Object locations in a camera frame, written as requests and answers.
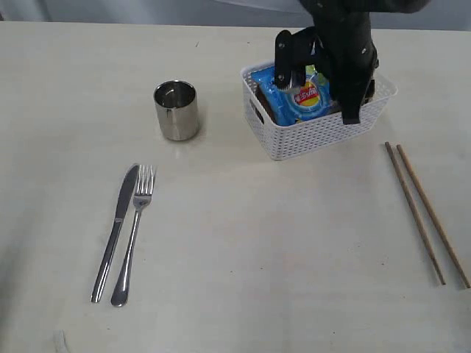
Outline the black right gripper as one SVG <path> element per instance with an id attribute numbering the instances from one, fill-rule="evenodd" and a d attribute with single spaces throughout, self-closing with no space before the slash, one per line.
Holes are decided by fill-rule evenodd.
<path id="1" fill-rule="evenodd" d="M 361 106 L 375 93 L 373 74 L 379 65 L 369 13 L 312 15 L 319 40 L 319 63 L 330 82 L 330 95 L 343 124 L 359 124 Z"/>

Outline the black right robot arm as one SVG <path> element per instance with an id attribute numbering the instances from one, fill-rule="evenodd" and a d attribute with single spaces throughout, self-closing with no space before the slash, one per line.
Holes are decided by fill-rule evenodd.
<path id="1" fill-rule="evenodd" d="M 330 83 L 343 124 L 358 124 L 360 109 L 379 66 L 372 40 L 371 13 L 416 13 L 422 0 L 302 1 L 316 27 L 315 66 Z"/>

